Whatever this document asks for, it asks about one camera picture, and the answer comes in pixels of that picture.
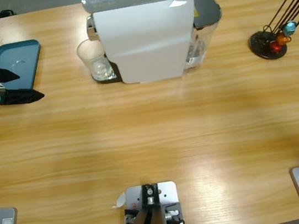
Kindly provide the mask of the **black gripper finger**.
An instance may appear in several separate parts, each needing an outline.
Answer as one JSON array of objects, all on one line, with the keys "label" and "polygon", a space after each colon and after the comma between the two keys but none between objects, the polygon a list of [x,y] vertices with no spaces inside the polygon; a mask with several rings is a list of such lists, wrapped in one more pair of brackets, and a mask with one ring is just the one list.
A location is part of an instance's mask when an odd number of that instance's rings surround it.
[{"label": "black gripper finger", "polygon": [[34,89],[7,89],[1,96],[0,105],[28,104],[42,99],[45,95]]},{"label": "black gripper finger", "polygon": [[13,81],[15,79],[19,79],[20,76],[16,75],[15,73],[7,70],[7,69],[3,69],[3,68],[0,68],[0,82],[1,83],[7,83],[7,82],[10,82],[10,81]]}]

